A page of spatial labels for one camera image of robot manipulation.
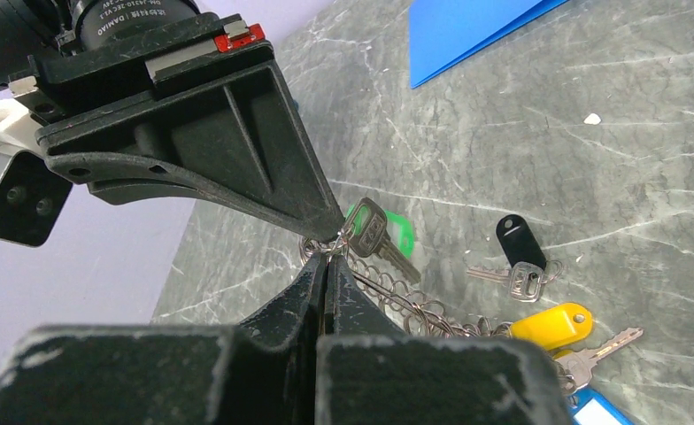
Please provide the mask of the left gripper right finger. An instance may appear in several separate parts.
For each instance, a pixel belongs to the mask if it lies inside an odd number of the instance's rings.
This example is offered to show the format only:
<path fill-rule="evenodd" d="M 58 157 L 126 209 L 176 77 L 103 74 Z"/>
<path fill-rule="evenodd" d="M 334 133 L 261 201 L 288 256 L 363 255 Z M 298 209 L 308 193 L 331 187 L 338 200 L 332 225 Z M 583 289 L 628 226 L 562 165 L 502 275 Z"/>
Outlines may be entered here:
<path fill-rule="evenodd" d="M 328 265 L 333 331 L 317 343 L 318 424 L 568 424 L 550 357 L 505 337 L 410 336 Z"/>

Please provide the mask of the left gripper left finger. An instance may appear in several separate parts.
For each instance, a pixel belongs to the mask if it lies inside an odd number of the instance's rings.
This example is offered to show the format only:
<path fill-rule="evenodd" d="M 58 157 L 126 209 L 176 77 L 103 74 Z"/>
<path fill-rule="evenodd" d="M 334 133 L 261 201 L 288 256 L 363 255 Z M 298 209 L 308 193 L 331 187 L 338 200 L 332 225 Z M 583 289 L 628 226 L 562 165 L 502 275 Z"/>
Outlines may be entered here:
<path fill-rule="evenodd" d="M 0 424 L 311 424 L 328 261 L 236 325 L 35 328 L 0 373 Z"/>

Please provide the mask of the blue key tag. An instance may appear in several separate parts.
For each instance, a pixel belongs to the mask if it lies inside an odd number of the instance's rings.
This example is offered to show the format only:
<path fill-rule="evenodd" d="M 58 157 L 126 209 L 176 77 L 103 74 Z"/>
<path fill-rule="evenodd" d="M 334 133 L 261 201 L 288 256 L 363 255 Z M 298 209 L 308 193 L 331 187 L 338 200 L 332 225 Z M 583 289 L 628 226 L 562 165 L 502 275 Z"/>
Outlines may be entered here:
<path fill-rule="evenodd" d="M 590 386 L 567 398 L 575 425 L 633 425 L 624 413 Z"/>

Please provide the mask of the yellow key tag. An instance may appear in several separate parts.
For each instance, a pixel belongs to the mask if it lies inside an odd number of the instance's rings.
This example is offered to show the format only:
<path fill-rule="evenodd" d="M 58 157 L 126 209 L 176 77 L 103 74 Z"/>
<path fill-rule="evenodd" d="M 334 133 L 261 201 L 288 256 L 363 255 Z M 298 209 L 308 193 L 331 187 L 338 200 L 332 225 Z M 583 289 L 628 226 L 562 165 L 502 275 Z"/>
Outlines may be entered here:
<path fill-rule="evenodd" d="M 598 347 L 569 351 L 568 346 L 586 339 L 594 325 L 592 313 L 576 303 L 564 303 L 515 321 L 507 333 L 554 352 L 556 372 L 562 393 L 569 397 L 592 380 L 593 369 L 614 352 L 644 334 L 643 328 L 626 328 Z"/>

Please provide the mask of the green key tag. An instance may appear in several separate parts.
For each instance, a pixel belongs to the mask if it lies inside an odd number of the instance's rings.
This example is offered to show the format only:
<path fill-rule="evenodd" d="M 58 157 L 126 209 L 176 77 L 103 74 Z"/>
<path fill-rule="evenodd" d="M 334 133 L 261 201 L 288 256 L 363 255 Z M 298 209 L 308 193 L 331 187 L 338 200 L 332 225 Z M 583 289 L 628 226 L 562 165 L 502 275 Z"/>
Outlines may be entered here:
<path fill-rule="evenodd" d="M 388 261 L 409 283 L 420 283 L 420 271 L 391 240 L 388 217 L 373 199 L 362 197 L 345 225 L 349 230 L 349 246 L 358 257 L 366 259 L 375 255 Z"/>

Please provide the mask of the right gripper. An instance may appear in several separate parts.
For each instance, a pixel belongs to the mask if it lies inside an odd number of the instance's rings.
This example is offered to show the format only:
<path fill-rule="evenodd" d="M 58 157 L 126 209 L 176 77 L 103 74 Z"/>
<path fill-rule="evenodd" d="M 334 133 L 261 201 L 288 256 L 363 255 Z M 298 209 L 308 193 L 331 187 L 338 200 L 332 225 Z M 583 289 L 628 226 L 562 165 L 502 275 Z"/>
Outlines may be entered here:
<path fill-rule="evenodd" d="M 186 197 L 321 242 L 343 213 L 258 26 L 194 1 L 0 1 L 0 91 L 111 205 Z"/>

